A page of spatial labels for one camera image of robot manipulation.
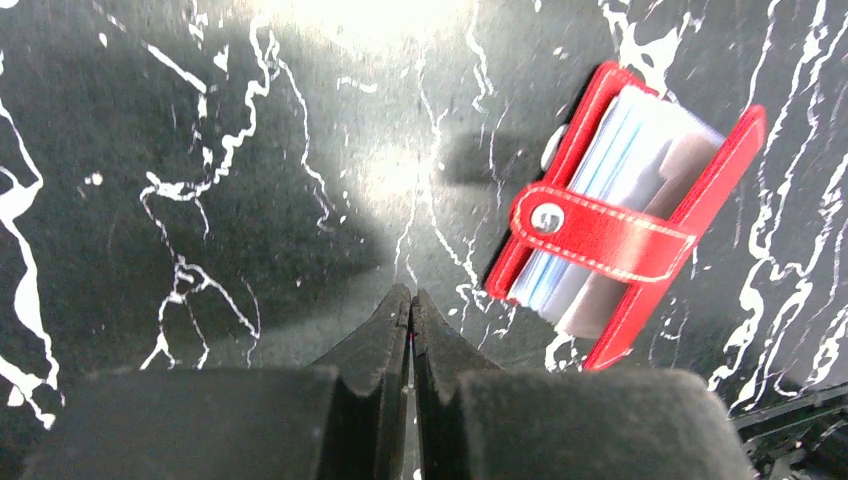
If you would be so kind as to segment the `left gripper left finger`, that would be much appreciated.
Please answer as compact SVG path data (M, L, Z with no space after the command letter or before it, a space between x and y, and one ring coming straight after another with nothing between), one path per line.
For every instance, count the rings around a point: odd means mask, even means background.
M395 479L411 294L302 368L101 374L23 464L25 479Z

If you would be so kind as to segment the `red card holder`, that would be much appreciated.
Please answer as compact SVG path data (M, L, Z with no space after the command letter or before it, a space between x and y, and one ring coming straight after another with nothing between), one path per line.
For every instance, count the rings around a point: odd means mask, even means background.
M627 68L600 64L517 194L486 293L586 338L586 370L627 356L766 137L748 106L722 134Z

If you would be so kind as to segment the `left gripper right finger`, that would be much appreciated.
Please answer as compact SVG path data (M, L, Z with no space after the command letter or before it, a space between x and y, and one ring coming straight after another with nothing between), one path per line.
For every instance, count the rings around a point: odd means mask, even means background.
M426 479L750 479L721 400L689 372L500 368L420 291L410 310Z

